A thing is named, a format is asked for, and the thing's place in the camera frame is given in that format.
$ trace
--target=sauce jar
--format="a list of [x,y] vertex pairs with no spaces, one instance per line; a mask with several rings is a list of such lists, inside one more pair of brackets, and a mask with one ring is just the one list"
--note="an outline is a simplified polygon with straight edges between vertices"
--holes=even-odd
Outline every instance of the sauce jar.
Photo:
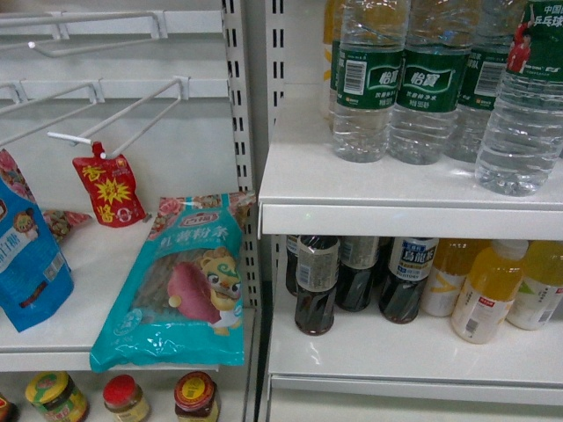
[[26,398],[48,422],[82,422],[90,406],[66,372],[42,372],[27,384]]
[[216,422],[219,419],[219,394],[209,375],[190,372],[174,389],[176,416],[179,422]]
[[150,414],[143,390],[130,375],[119,375],[104,387],[106,409],[115,422],[143,422]]

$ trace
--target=bottle cap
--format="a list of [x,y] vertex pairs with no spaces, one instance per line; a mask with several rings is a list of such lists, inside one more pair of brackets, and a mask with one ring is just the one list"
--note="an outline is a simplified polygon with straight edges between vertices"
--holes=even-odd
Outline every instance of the bottle cap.
[[503,258],[519,261],[528,250],[527,240],[498,239],[491,242],[493,250]]

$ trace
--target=red bottle cap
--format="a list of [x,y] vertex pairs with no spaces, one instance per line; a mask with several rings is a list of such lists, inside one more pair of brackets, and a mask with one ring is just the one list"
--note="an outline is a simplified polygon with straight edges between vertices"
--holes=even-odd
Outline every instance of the red bottle cap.
[[104,387],[104,401],[112,407],[122,407],[135,396],[136,383],[130,375],[119,375]]

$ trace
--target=yellow jar lid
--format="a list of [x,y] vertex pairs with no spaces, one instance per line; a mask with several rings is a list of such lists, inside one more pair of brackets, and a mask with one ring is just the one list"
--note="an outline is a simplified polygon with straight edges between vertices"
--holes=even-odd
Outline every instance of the yellow jar lid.
[[26,399],[32,404],[46,404],[59,397],[69,384],[66,372],[41,372],[27,384]]

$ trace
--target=jar lid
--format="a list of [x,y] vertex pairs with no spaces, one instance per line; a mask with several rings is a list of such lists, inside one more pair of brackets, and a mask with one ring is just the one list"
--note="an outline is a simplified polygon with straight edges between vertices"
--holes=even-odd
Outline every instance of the jar lid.
[[195,411],[209,403],[215,384],[204,372],[194,371],[184,375],[174,388],[174,400],[184,411]]
[[26,399],[32,404],[46,404],[59,397],[69,384],[66,372],[41,372],[27,384]]
[[136,383],[131,375],[112,378],[104,387],[104,401],[114,407],[128,404],[135,396]]

